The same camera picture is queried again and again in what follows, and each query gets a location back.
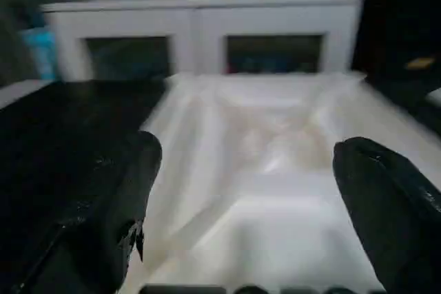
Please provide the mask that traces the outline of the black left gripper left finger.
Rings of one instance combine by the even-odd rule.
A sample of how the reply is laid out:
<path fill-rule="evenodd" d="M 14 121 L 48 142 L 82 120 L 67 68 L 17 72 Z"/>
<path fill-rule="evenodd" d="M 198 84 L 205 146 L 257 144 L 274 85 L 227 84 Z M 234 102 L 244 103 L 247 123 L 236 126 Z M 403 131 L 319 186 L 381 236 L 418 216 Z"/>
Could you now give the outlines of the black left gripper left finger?
<path fill-rule="evenodd" d="M 161 158 L 158 138 L 139 131 L 60 166 L 3 166 L 1 292 L 117 292 Z"/>

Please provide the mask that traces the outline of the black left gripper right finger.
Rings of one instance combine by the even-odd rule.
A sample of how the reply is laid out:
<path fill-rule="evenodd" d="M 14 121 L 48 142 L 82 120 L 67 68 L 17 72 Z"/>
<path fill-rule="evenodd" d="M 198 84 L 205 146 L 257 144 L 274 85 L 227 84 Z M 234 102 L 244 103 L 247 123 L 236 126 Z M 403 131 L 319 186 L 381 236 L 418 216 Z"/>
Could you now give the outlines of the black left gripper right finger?
<path fill-rule="evenodd" d="M 440 192 L 374 140 L 334 145 L 333 172 L 353 228 L 387 293 L 440 292 Z"/>

